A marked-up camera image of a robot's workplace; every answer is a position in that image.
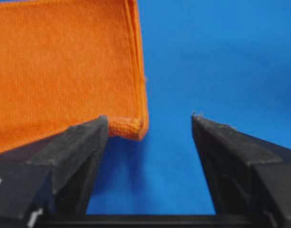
blue backdrop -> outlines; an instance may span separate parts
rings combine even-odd
[[[150,130],[111,138],[89,214],[214,214],[193,111],[291,148],[291,0],[139,0]]]

fabric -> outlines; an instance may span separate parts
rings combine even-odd
[[[148,129],[136,1],[0,3],[0,152],[100,115]]]

orange towel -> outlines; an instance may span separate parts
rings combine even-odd
[[[99,115],[110,132],[148,129],[135,0],[0,4],[0,152]]]

orange microfiber cloth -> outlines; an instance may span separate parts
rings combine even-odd
[[[0,3],[0,152],[90,121],[148,129],[135,0]]]

blue background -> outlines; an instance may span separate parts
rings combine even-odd
[[[150,129],[111,138],[89,214],[214,214],[193,111],[291,148],[291,0],[139,0]]]

